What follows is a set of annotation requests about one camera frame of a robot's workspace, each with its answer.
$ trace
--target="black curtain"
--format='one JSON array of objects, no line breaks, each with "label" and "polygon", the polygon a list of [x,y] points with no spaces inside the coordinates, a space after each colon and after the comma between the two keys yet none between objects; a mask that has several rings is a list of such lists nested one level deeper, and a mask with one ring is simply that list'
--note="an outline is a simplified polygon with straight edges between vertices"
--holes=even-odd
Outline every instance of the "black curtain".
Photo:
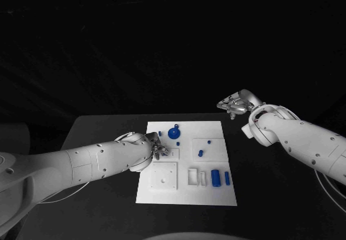
[{"label": "black curtain", "polygon": [[0,118],[214,113],[241,89],[313,121],[345,96],[342,6],[107,1],[2,7]]}]

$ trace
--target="dark table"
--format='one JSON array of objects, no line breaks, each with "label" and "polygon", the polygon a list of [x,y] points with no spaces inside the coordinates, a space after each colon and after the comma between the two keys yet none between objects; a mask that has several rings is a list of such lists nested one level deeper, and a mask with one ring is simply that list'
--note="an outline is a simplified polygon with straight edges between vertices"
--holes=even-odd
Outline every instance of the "dark table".
[{"label": "dark table", "polygon": [[[312,168],[280,145],[248,139],[227,113],[81,116],[62,149],[146,133],[147,122],[221,121],[238,206],[136,204],[140,173],[93,181],[68,199],[31,211],[21,240],[142,240],[176,232],[209,232],[248,239],[345,239],[346,215],[319,184]],[[51,201],[78,188],[64,190]]]}]

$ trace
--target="white robotic arm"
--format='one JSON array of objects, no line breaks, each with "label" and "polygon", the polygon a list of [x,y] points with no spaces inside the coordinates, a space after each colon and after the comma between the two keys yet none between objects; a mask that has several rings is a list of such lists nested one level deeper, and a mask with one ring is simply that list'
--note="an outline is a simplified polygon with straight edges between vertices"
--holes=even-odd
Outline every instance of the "white robotic arm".
[{"label": "white robotic arm", "polygon": [[243,127],[247,137],[266,147],[280,142],[287,153],[313,169],[346,185],[346,138],[307,121],[283,106],[266,104],[241,90],[220,103],[231,119],[251,112]]},{"label": "white robotic arm", "polygon": [[156,132],[38,155],[0,152],[0,236],[59,191],[127,169],[140,172],[160,154],[169,151]]}]

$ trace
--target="blue cylinder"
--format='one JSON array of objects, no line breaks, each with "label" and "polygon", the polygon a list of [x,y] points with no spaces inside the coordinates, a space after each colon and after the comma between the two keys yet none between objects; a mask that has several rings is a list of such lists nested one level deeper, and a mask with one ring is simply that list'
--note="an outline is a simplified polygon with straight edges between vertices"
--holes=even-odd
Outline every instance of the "blue cylinder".
[{"label": "blue cylinder", "polygon": [[220,170],[217,169],[211,171],[211,182],[214,187],[222,186],[221,173],[220,173]]},{"label": "blue cylinder", "polygon": [[230,183],[230,172],[225,171],[225,184],[230,186],[231,183]]},{"label": "blue cylinder", "polygon": [[168,136],[171,139],[178,139],[181,136],[179,125],[176,124],[175,127],[168,131]]}]

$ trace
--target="white platform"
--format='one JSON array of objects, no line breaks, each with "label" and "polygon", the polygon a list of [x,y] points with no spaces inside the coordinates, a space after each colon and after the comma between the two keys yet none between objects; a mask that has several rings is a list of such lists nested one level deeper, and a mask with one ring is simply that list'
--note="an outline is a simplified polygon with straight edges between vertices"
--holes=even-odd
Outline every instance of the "white platform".
[{"label": "white platform", "polygon": [[[181,137],[169,138],[169,130],[179,125]],[[183,205],[217,205],[237,206],[237,195],[232,181],[230,162],[198,162],[194,158],[194,139],[224,139],[222,123],[220,121],[183,121],[183,122],[149,122],[147,133],[162,131],[160,141],[169,149],[179,149],[179,159],[153,160],[153,163],[140,173],[137,200],[139,204],[183,204]],[[176,163],[176,190],[153,189],[153,164]],[[198,186],[189,186],[189,170],[198,169]],[[212,186],[214,169],[220,170],[221,187]],[[225,172],[230,172],[231,185],[227,185]],[[205,172],[205,185],[201,185],[201,172]]]}]

